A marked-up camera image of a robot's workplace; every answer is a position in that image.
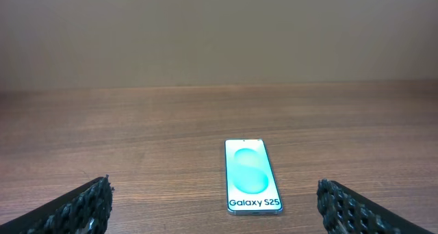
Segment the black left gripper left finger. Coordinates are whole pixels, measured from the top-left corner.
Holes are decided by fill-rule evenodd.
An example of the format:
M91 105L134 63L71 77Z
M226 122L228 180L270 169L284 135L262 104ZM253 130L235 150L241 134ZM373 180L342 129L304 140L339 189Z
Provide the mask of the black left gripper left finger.
M2 233L105 233L114 188L109 177L80 187L1 225Z

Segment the Galaxy S25 smartphone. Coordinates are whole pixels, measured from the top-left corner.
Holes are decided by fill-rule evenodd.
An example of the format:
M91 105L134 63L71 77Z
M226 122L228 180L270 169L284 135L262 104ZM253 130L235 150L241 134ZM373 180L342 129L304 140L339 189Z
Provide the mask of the Galaxy S25 smartphone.
M224 142L227 210L233 215L279 215L280 191L262 139Z

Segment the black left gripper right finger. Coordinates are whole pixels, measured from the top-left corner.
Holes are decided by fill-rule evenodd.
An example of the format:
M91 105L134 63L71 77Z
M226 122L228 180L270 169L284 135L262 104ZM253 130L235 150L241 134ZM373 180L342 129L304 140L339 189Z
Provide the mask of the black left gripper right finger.
M319 181L317 197L327 233L432 234L336 181Z

